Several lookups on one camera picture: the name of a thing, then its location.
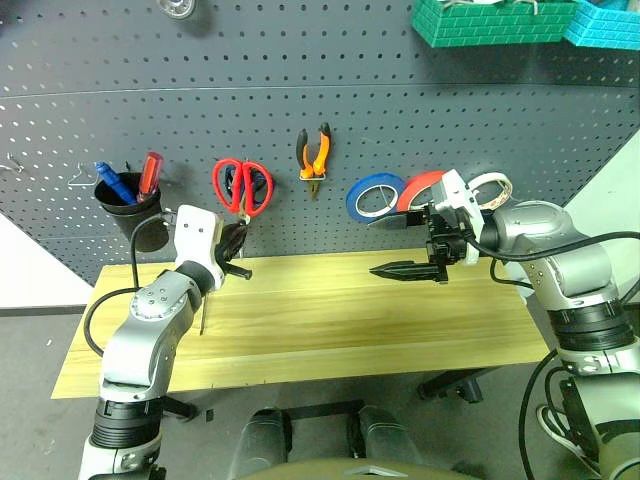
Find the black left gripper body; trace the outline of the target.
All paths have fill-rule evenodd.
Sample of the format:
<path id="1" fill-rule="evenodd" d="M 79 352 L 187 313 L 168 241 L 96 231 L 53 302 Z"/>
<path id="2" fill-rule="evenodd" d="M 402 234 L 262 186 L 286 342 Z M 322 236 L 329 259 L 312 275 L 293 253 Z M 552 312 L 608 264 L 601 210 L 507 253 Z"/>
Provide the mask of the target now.
<path id="1" fill-rule="evenodd" d="M 223 236 L 215 247 L 215 259 L 219 266 L 231 261 L 237 253 L 237 240 L 234 235 Z"/>

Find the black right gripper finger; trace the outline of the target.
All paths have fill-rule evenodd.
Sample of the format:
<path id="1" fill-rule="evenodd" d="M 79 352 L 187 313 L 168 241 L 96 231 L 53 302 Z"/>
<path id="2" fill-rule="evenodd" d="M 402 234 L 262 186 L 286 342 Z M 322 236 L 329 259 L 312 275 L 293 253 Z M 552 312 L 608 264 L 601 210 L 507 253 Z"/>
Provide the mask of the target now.
<path id="1" fill-rule="evenodd" d="M 414 261 L 389 262 L 369 269 L 375 276 L 396 281 L 434 281 L 447 283 L 448 273 L 444 264 L 416 263 Z"/>
<path id="2" fill-rule="evenodd" d="M 425 225 L 427 221 L 428 212 L 422 209 L 388 213 L 369 222 L 367 226 L 378 229 L 407 229 Z"/>

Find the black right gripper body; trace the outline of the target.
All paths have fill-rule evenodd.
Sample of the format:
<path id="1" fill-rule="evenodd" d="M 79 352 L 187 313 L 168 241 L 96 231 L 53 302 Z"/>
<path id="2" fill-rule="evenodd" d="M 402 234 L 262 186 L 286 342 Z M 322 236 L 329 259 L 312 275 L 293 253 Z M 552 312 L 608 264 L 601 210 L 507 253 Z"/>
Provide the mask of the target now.
<path id="1" fill-rule="evenodd" d="M 426 250 L 429 262 L 453 265 L 467 256 L 467 243 L 463 239 L 465 221 L 455 212 L 439 212 L 433 203 L 425 207 L 427 226 Z"/>

